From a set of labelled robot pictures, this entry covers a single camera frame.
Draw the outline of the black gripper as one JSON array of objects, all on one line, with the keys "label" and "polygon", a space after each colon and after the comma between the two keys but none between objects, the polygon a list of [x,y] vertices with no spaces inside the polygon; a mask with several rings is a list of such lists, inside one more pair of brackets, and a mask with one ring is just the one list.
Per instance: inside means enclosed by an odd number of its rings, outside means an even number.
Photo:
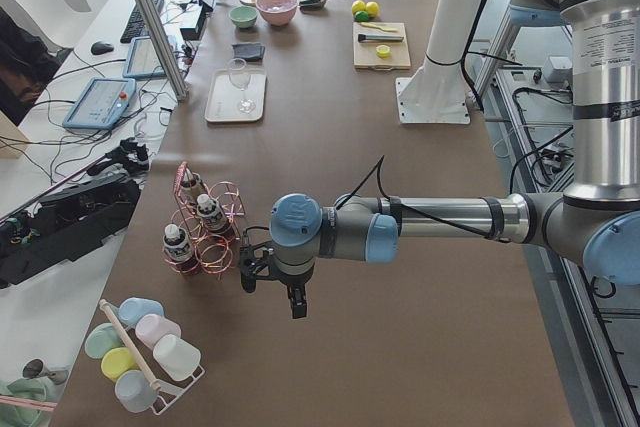
[{"label": "black gripper", "polygon": [[268,241],[242,245],[238,267],[241,287],[246,293],[254,293],[258,281],[278,281],[287,288],[292,318],[307,316],[305,284],[313,275],[314,262],[296,266],[293,273],[286,272],[285,265],[277,259],[275,248]]}]

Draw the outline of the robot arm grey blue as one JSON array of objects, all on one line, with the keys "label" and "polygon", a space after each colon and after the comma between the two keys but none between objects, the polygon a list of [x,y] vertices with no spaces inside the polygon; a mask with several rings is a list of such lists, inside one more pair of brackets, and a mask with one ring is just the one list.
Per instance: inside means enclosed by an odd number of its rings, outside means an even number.
[{"label": "robot arm grey blue", "polygon": [[561,192],[503,199],[376,198],[349,193],[330,207],[294,193],[278,199],[270,240],[244,242],[243,289],[285,285],[307,314],[319,258],[392,261],[400,237],[474,236],[533,244],[618,285],[639,281],[639,0],[510,0],[517,26],[572,30],[572,183]]}]

